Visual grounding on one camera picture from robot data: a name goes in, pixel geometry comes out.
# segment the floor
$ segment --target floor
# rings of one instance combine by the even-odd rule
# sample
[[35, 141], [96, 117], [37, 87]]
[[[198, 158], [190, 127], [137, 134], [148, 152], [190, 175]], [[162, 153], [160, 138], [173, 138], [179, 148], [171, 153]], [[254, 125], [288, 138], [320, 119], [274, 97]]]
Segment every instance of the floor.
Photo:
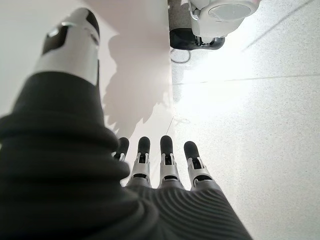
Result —
[[[183, 185], [192, 140], [257, 240], [320, 236], [319, 9], [318, 0], [263, 0], [221, 49], [171, 51], [168, 134]], [[170, 28], [187, 24], [174, 11]]]

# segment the robotic finger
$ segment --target robotic finger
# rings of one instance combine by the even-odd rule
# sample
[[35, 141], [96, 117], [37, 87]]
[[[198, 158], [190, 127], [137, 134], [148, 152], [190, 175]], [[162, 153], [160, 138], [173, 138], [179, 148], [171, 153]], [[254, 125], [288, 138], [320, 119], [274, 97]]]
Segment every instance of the robotic finger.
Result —
[[171, 137], [165, 135], [160, 140], [161, 163], [160, 163], [160, 184], [161, 188], [185, 189], [182, 185], [177, 164], [173, 154], [173, 144]]
[[140, 138], [138, 143], [138, 153], [134, 161], [132, 173], [127, 186], [145, 186], [150, 184], [150, 140], [146, 136]]
[[222, 193], [221, 188], [203, 164], [196, 144], [192, 141], [187, 141], [184, 144], [184, 153], [188, 164], [191, 191], [214, 189]]

